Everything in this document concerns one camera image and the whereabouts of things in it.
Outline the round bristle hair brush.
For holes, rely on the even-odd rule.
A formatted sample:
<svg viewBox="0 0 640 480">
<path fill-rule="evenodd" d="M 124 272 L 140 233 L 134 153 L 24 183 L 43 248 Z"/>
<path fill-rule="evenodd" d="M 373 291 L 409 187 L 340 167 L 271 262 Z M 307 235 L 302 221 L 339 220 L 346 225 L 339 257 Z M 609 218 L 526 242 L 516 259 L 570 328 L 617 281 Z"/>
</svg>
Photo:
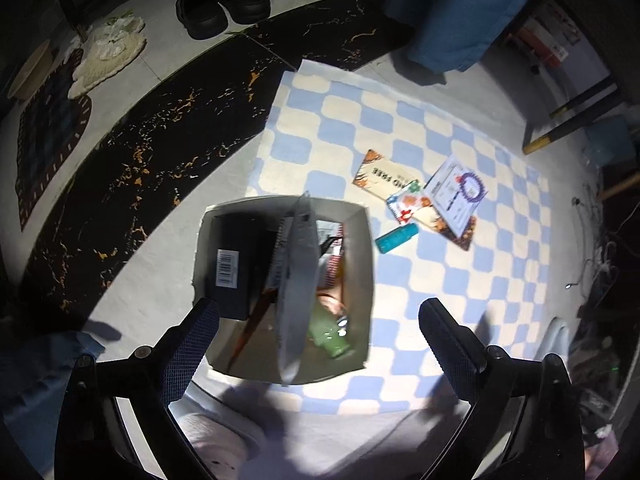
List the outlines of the round bristle hair brush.
<svg viewBox="0 0 640 480">
<path fill-rule="evenodd" d="M 253 337 L 255 330 L 259 326 L 260 322 L 267 313 L 269 307 L 277 301 L 278 291 L 277 289 L 265 289 L 258 297 L 255 307 L 243 328 L 242 334 L 239 336 L 238 341 L 234 347 L 231 358 L 227 366 L 227 374 L 231 372 L 232 366 L 235 364 L 242 351 Z"/>
</svg>

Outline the and free booklet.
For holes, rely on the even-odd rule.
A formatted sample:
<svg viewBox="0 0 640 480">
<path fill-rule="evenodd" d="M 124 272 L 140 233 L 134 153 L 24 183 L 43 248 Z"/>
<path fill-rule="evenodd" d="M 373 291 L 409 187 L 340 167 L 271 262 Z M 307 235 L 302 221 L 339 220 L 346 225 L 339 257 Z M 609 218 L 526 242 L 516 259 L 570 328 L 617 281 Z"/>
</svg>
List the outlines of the and free booklet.
<svg viewBox="0 0 640 480">
<path fill-rule="evenodd" d="M 392 162 L 375 150 L 369 150 L 352 183 L 382 200 L 392 219 L 401 226 L 409 221 L 416 221 L 465 252 L 470 249 L 476 218 L 472 216 L 464 233 L 455 236 L 426 196 L 425 183 L 401 164 Z"/>
</svg>

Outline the soft cotton tissue pack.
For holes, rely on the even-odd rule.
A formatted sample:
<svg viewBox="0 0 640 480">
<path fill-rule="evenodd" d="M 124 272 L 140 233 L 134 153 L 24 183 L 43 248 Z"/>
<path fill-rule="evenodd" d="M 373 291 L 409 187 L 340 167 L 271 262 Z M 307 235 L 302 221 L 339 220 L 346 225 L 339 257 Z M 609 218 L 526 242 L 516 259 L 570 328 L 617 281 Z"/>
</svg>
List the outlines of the soft cotton tissue pack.
<svg viewBox="0 0 640 480">
<path fill-rule="evenodd" d="M 280 382 L 291 385 L 299 371 L 319 274 L 316 214 L 307 192 L 283 217 L 278 247 L 276 329 Z"/>
</svg>

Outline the green bottle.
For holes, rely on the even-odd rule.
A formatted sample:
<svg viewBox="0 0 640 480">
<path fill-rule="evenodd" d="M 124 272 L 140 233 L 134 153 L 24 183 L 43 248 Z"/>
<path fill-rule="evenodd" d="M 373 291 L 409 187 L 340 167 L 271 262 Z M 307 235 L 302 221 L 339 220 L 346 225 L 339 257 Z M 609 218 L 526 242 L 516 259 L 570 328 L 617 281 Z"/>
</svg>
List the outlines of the green bottle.
<svg viewBox="0 0 640 480">
<path fill-rule="evenodd" d="M 308 327 L 308 335 L 314 345 L 323 349 L 331 359 L 344 356 L 352 348 L 347 333 L 349 317 L 343 309 L 334 313 L 318 302 L 314 305 Z"/>
</svg>

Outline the blue seat cushion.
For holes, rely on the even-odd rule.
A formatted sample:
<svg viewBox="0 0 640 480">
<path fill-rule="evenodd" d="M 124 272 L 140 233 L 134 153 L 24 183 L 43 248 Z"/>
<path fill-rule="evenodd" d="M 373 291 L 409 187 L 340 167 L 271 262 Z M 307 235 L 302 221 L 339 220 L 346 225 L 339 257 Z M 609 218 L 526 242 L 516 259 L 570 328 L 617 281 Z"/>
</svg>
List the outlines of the blue seat cushion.
<svg viewBox="0 0 640 480">
<path fill-rule="evenodd" d="M 410 26 L 407 58 L 433 73 L 464 72 L 528 0 L 386 0 L 386 14 Z"/>
</svg>

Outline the black rectangular box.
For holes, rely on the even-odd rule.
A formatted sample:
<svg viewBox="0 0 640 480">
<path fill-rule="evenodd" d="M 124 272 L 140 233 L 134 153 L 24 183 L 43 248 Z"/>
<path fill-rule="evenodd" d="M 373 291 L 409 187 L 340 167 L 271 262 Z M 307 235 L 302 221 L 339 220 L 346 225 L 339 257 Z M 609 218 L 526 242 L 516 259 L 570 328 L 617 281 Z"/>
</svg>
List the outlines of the black rectangular box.
<svg viewBox="0 0 640 480">
<path fill-rule="evenodd" d="M 207 250 L 212 258 L 205 279 L 205 297 L 219 307 L 222 318 L 247 321 L 264 290 L 277 229 L 256 214 L 224 214 L 212 222 Z"/>
</svg>

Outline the black slipper pair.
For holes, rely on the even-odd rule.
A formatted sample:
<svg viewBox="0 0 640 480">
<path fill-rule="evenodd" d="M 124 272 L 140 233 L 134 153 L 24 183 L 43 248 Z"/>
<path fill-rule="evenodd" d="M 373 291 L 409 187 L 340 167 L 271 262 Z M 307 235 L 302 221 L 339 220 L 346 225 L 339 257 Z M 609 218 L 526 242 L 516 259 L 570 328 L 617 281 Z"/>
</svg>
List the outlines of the black slipper pair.
<svg viewBox="0 0 640 480">
<path fill-rule="evenodd" d="M 270 0 L 177 0 L 178 21 L 194 40 L 216 37 L 236 24 L 253 25 L 271 14 Z"/>
</svg>

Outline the teal small tube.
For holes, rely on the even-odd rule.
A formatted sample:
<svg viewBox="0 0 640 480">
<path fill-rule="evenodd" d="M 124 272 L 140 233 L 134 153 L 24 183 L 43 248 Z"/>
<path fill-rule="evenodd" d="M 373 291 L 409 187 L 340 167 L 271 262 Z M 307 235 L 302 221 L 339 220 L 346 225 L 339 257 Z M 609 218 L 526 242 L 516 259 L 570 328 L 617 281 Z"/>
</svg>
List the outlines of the teal small tube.
<svg viewBox="0 0 640 480">
<path fill-rule="evenodd" d="M 400 245 L 407 243 L 418 233 L 419 227 L 416 224 L 407 223 L 379 236 L 374 241 L 375 246 L 381 254 L 388 254 Z"/>
</svg>

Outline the red white sachet packet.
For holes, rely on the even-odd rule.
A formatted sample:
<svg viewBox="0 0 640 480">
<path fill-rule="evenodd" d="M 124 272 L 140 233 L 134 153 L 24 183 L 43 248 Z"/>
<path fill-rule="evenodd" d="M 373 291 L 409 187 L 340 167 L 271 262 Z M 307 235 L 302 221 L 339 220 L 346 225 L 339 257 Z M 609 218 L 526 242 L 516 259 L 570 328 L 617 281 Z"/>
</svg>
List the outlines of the red white sachet packet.
<svg viewBox="0 0 640 480">
<path fill-rule="evenodd" d="M 329 289 L 335 285 L 338 267 L 343 258 L 344 228 L 340 222 L 318 220 L 316 222 L 318 241 L 321 244 L 329 236 L 341 236 L 342 240 L 319 257 L 318 289 Z"/>
</svg>

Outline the black tweezers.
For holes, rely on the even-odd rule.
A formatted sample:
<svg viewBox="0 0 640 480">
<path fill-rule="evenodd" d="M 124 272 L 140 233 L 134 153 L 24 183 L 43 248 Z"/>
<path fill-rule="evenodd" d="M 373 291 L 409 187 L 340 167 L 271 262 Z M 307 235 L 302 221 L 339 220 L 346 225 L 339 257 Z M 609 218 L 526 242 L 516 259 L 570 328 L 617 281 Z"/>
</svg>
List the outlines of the black tweezers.
<svg viewBox="0 0 640 480">
<path fill-rule="evenodd" d="M 320 244 L 320 254 L 325 254 L 335 242 L 342 240 L 341 236 L 329 236 Z"/>
</svg>

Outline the blue white checkered mat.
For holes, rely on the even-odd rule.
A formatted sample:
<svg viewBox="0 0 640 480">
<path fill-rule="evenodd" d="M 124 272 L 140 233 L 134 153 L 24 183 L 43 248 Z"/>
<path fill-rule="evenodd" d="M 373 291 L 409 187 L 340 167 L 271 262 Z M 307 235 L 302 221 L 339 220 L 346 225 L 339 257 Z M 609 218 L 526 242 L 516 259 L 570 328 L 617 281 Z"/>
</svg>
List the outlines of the blue white checkered mat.
<svg viewBox="0 0 640 480">
<path fill-rule="evenodd" d="M 419 179 L 449 156 L 482 180 L 486 197 L 462 242 L 436 230 L 431 211 L 418 232 L 374 258 L 369 354 L 360 370 L 308 386 L 279 386 L 294 412 L 356 415 L 413 410 L 442 371 L 418 327 L 435 296 L 464 326 L 489 326 L 511 356 L 531 358 L 541 338 L 551 237 L 547 180 L 483 133 L 372 79 L 314 62 L 279 79 L 258 148 L 249 196 L 308 191 L 363 207 L 373 235 L 397 226 L 384 193 L 362 184 L 367 151 Z"/>
</svg>

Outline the dark checkered door mat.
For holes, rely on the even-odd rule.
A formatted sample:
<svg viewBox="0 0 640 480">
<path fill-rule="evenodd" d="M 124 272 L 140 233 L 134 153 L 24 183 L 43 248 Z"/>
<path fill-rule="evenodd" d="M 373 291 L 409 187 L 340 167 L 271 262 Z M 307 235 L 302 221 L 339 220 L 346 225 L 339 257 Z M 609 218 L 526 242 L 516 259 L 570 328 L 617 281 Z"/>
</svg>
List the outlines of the dark checkered door mat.
<svg viewBox="0 0 640 480">
<path fill-rule="evenodd" d="M 84 50 L 77 48 L 58 66 L 30 98 L 20 117 L 17 136 L 18 220 L 24 226 L 36 203 L 84 134 L 92 101 L 71 99 L 73 72 Z"/>
</svg>

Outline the gold cardboard storage box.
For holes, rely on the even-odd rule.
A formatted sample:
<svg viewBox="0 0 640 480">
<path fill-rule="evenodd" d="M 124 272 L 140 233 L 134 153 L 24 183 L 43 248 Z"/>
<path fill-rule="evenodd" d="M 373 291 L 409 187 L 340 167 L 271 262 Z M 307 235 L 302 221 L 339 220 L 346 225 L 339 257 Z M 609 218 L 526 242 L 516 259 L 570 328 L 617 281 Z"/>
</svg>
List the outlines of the gold cardboard storage box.
<svg viewBox="0 0 640 480">
<path fill-rule="evenodd" d="M 299 386 L 367 361 L 374 273 L 363 206 L 308 194 L 211 206 L 192 284 L 219 309 L 206 360 L 220 374 Z"/>
</svg>

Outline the light blue slipper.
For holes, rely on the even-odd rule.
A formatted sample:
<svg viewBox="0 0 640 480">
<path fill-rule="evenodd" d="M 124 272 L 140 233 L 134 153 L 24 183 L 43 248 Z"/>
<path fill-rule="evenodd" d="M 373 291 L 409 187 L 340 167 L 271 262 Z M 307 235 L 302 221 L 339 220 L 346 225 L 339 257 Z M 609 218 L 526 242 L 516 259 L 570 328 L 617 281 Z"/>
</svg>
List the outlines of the light blue slipper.
<svg viewBox="0 0 640 480">
<path fill-rule="evenodd" d="M 242 466 L 266 445 L 261 426 L 214 398 L 195 382 L 169 404 L 181 432 L 217 479 L 239 479 Z"/>
</svg>

